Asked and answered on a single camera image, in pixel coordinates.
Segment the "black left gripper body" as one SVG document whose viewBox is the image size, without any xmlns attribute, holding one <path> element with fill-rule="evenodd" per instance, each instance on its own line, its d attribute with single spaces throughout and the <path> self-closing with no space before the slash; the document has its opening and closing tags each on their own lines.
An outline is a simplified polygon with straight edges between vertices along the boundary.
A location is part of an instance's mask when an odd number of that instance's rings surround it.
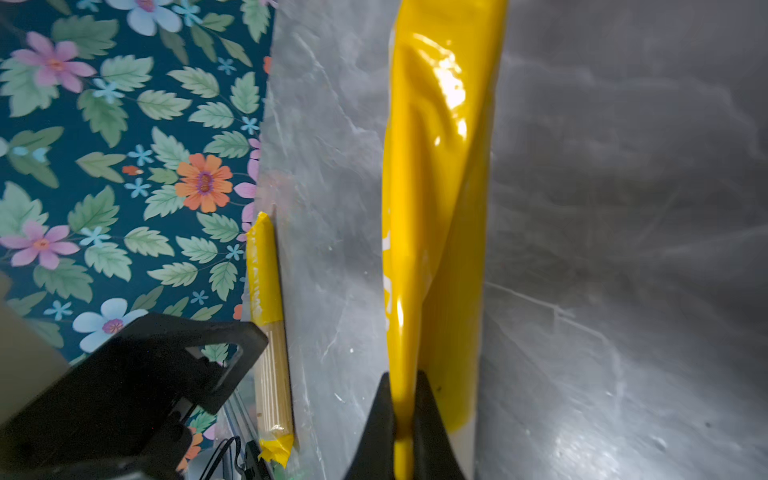
<svg viewBox="0 0 768 480">
<path fill-rule="evenodd" d="M 178 479 L 192 444 L 179 397 L 149 377 L 68 375 L 1 427 L 4 479 Z"/>
</svg>

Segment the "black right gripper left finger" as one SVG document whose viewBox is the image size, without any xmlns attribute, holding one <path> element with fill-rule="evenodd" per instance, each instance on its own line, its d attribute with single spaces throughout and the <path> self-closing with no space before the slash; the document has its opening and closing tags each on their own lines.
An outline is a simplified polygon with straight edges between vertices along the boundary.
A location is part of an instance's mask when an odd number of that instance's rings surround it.
<svg viewBox="0 0 768 480">
<path fill-rule="evenodd" d="M 380 379 L 370 414 L 345 480 L 393 480 L 396 420 L 390 375 Z"/>
</svg>

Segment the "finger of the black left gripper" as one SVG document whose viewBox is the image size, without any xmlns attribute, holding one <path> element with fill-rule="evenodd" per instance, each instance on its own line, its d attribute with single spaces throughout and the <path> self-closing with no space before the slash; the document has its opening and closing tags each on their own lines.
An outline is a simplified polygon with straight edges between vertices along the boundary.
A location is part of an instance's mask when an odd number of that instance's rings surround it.
<svg viewBox="0 0 768 480">
<path fill-rule="evenodd" d="M 122 420 L 159 420 L 176 408 L 214 413 L 265 352 L 252 323 L 206 323 L 151 313 L 128 325 L 93 357 L 98 385 L 91 410 Z"/>
</svg>

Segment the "yellow pasta bag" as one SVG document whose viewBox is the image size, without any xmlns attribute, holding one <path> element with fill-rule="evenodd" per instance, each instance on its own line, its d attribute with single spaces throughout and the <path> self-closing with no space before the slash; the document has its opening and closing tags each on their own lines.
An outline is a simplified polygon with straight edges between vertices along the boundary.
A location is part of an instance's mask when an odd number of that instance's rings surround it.
<svg viewBox="0 0 768 480">
<path fill-rule="evenodd" d="M 246 235 L 250 321 L 267 338 L 254 366 L 261 458 L 285 468 L 294 441 L 293 405 L 275 229 L 261 212 Z"/>
<path fill-rule="evenodd" d="M 394 475 L 416 475 L 417 377 L 472 473 L 503 1 L 405 1 L 390 44 L 382 261 Z"/>
</svg>

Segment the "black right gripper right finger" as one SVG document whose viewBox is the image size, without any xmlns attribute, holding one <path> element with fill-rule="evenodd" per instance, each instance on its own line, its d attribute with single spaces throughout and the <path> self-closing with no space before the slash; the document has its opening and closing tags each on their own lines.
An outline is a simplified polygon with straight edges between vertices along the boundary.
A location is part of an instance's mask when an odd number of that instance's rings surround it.
<svg viewBox="0 0 768 480">
<path fill-rule="evenodd" d="M 414 479 L 464 480 L 437 402 L 423 371 L 417 374 L 412 425 Z"/>
</svg>

